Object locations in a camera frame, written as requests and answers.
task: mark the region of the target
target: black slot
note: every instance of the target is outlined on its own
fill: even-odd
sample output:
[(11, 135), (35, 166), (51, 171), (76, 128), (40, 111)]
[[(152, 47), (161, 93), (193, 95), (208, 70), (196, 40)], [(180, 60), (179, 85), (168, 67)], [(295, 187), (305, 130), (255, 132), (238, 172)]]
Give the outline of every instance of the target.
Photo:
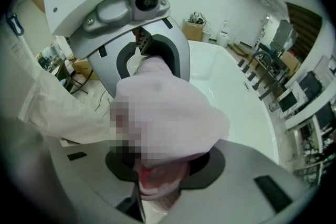
[(168, 27), (169, 29), (172, 29), (172, 28), (173, 28), (172, 24), (168, 21), (167, 18), (164, 18), (164, 19), (163, 19), (163, 22), (167, 25), (167, 27)]
[(279, 213), (291, 204), (292, 200), (270, 176), (259, 176), (254, 181), (276, 213)]
[(136, 219), (137, 221), (144, 223), (144, 217), (141, 214), (141, 209), (139, 208), (137, 200), (133, 200), (132, 198), (126, 198), (124, 201), (117, 205), (116, 209)]
[(101, 47), (101, 48), (99, 48), (99, 54), (100, 54), (100, 57), (101, 57), (101, 58), (107, 56), (107, 52), (106, 52), (105, 47)]
[(146, 51), (142, 53), (142, 55), (147, 56), (161, 56), (165, 63), (169, 66), (173, 75), (178, 78), (181, 77), (178, 50), (176, 47), (171, 47), (168, 42), (152, 39), (152, 41), (146, 47)]
[(129, 166), (129, 163), (125, 164), (123, 158), (123, 154), (110, 151), (105, 157), (105, 164), (119, 180), (137, 184), (139, 181), (138, 173), (133, 170), (133, 167)]
[(122, 79), (130, 76), (127, 69), (127, 61), (135, 54), (136, 43), (130, 42), (121, 49), (117, 56), (117, 70)]
[(69, 158), (70, 161), (74, 161), (76, 159), (80, 159), (80, 158), (83, 158), (85, 156), (88, 156), (88, 154), (81, 151), (81, 152), (76, 152), (76, 153), (69, 154), (68, 158)]

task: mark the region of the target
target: pink cloth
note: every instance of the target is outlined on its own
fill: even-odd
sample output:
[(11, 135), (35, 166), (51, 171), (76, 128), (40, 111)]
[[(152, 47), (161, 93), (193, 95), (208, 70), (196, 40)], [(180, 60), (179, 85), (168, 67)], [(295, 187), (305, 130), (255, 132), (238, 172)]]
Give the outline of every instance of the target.
[(160, 57), (143, 59), (136, 73), (117, 84), (110, 106), (117, 132), (141, 154), (143, 198), (161, 197), (188, 175), (188, 161), (226, 139), (229, 120), (193, 85), (173, 76)]

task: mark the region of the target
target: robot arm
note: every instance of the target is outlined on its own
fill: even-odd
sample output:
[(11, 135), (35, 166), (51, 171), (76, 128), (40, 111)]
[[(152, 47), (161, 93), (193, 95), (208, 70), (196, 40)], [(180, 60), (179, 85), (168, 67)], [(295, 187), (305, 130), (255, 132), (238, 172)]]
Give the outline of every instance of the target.
[(175, 76), (189, 81), (189, 45), (169, 17), (167, 0), (45, 0), (45, 7), (51, 32), (70, 38), (75, 57), (88, 58), (112, 97), (117, 82), (129, 76), (126, 63), (136, 47), (161, 56)]

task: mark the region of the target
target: chair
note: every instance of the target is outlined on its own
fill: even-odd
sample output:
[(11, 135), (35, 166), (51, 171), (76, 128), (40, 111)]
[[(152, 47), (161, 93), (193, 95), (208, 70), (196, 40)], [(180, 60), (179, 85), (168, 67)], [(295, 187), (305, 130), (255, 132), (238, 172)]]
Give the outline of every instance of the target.
[(64, 84), (64, 88), (66, 88), (68, 92), (70, 92), (72, 87), (75, 86), (75, 87), (78, 88), (78, 90), (83, 91), (84, 93), (88, 94), (88, 92), (86, 90), (82, 89), (83, 84), (78, 82), (77, 80), (73, 79), (70, 76), (70, 74), (67, 70), (67, 67), (65, 65), (65, 60), (63, 60), (62, 63), (60, 64), (59, 69), (56, 73), (56, 78), (59, 81), (61, 81), (62, 79), (66, 80), (66, 82)]

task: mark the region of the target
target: white wall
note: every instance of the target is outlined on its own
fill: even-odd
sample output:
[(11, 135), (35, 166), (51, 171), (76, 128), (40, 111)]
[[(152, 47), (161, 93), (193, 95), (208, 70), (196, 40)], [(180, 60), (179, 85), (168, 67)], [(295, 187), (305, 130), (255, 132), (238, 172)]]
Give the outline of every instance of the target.
[(265, 28), (265, 34), (260, 39), (260, 43), (268, 46), (273, 40), (275, 33), (277, 32), (279, 24), (280, 24), (280, 21), (275, 16), (270, 15), (268, 23)]
[(336, 59), (336, 41), (335, 41), (334, 47), (332, 48), (331, 56), (332, 56), (334, 59)]
[(328, 20), (323, 19), (322, 27), (314, 43), (314, 46), (310, 50), (307, 58), (302, 63), (299, 70), (286, 83), (285, 87), (290, 87), (294, 83), (294, 81), (301, 81), (305, 77), (307, 72), (314, 70), (323, 55), (326, 55), (330, 58), (334, 44), (335, 28)]
[(46, 15), (31, 0), (20, 3), (15, 10), (17, 18), (25, 30), (23, 35), (33, 55), (38, 55), (53, 43)]
[(260, 32), (267, 8), (256, 0), (168, 0), (171, 16), (182, 26), (182, 20), (198, 11), (211, 22), (212, 38), (220, 29), (223, 20), (229, 22), (229, 37), (254, 46)]
[(0, 115), (25, 121), (42, 68), (22, 39), (14, 35), (5, 16), (0, 31)]

